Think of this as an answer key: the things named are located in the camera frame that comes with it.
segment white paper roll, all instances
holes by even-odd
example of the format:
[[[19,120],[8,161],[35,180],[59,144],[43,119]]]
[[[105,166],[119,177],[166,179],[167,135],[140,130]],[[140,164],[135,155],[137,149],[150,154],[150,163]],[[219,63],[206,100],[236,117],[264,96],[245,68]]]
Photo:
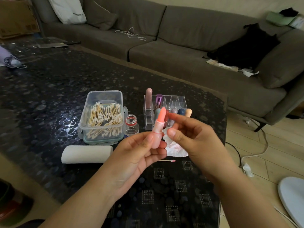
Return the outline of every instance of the white paper roll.
[[[112,152],[112,146],[67,146],[62,153],[61,162],[104,163]]]

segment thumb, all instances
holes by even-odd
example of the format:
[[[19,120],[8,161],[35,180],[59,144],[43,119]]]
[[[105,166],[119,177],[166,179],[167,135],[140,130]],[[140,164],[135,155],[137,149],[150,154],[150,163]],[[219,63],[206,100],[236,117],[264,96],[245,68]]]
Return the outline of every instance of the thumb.
[[[170,128],[167,130],[168,137],[175,141],[177,144],[179,144],[182,148],[184,148],[187,152],[191,149],[192,144],[194,142],[193,139],[188,138],[186,135],[184,135],[179,130],[176,130],[174,128]]]
[[[149,133],[148,136],[133,149],[133,155],[136,159],[140,160],[150,149],[153,143],[153,133]]]

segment black table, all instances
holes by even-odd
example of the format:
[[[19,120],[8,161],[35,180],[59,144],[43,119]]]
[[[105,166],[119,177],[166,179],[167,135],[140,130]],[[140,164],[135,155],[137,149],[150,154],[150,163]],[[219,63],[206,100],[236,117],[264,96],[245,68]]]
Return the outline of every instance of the black table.
[[[147,88],[163,95],[185,95],[192,117],[211,125],[225,142],[225,95],[124,61],[109,61],[79,46],[36,46],[58,41],[40,38],[2,45],[28,68],[0,68],[0,150],[59,202],[66,201],[100,167],[61,163],[67,145],[85,145],[77,127],[89,91],[123,92],[124,105],[137,116],[140,132],[144,131]],[[188,157],[175,159],[175,163],[157,162],[147,168],[112,207],[104,226],[217,227],[219,199],[213,185]]]

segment black cable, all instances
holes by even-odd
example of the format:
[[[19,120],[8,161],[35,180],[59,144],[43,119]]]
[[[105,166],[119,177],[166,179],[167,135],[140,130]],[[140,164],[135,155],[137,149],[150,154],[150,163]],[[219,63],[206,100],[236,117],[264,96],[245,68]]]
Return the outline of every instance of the black cable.
[[[230,144],[229,142],[226,142],[226,143],[229,144],[229,145],[231,145],[231,146],[238,152],[238,150],[234,147],[234,145]],[[241,155],[240,155],[239,152],[238,152],[237,154],[239,155],[239,158],[240,158],[240,165],[239,165],[239,168],[241,168],[241,166],[242,166]]]

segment purple lipstick cap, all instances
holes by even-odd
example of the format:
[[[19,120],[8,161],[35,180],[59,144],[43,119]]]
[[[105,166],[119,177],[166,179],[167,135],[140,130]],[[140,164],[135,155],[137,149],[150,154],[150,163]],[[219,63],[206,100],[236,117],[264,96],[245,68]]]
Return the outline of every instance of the purple lipstick cap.
[[[158,109],[161,107],[161,102],[163,100],[163,95],[162,94],[157,94],[156,95],[156,101],[155,101],[155,109]]]

